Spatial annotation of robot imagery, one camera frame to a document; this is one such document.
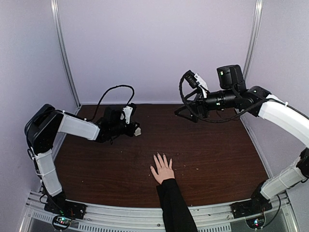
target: wood grain surface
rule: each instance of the wood grain surface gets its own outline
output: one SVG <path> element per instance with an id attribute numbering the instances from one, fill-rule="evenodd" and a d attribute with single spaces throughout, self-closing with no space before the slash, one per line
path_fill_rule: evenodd
<path id="1" fill-rule="evenodd" d="M 243 124 L 193 123 L 174 115 L 178 107 L 138 105 L 132 120 L 141 124 L 142 135 L 122 135 L 112 145 L 67 135 L 55 161 L 67 198 L 159 207 L 157 183 L 149 168 L 157 152 L 173 158 L 176 180 L 189 206 L 249 198 L 267 174 Z M 94 109 L 84 105 L 78 115 L 91 118 Z M 220 112 L 223 117 L 233 113 Z M 219 119 L 216 112 L 211 112 L 211 118 Z"/>

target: robotic arm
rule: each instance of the robotic arm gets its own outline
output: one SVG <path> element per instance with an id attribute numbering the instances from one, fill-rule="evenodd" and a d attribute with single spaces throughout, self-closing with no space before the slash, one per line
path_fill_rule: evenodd
<path id="1" fill-rule="evenodd" d="M 138 136 L 141 134 L 140 124 L 130 120 L 135 110 L 134 104 L 126 105 L 123 109 L 106 107 L 104 116 L 93 123 L 46 104 L 33 116 L 25 126 L 25 134 L 29 156 L 34 161 L 37 175 L 48 196 L 44 208 L 46 211 L 79 219 L 83 219 L 85 212 L 84 204 L 66 201 L 58 180 L 52 157 L 56 134 L 72 134 L 99 143 L 112 142 L 121 134 Z"/>
<path id="2" fill-rule="evenodd" d="M 309 118 L 259 86 L 247 89 L 239 65 L 220 67 L 217 69 L 217 73 L 220 87 L 223 90 L 217 92 L 207 90 L 206 96 L 203 92 L 205 89 L 199 85 L 202 82 L 196 78 L 196 74 L 188 71 L 183 75 L 180 82 L 180 93 L 184 106 L 175 111 L 177 116 L 193 122 L 200 119 L 210 123 L 223 123 L 249 112 L 256 117 L 275 123 L 306 146 L 305 150 L 289 167 L 282 170 L 277 176 L 261 183 L 252 194 L 251 200 L 232 204 L 234 218 L 259 214 L 271 209 L 269 199 L 309 178 Z M 192 88 L 195 88 L 187 96 L 182 93 L 184 80 Z M 224 110 L 225 108 L 234 108 L 240 113 L 223 120 L 207 118 L 209 111 Z M 185 109 L 190 111 L 190 117 L 181 114 Z"/>

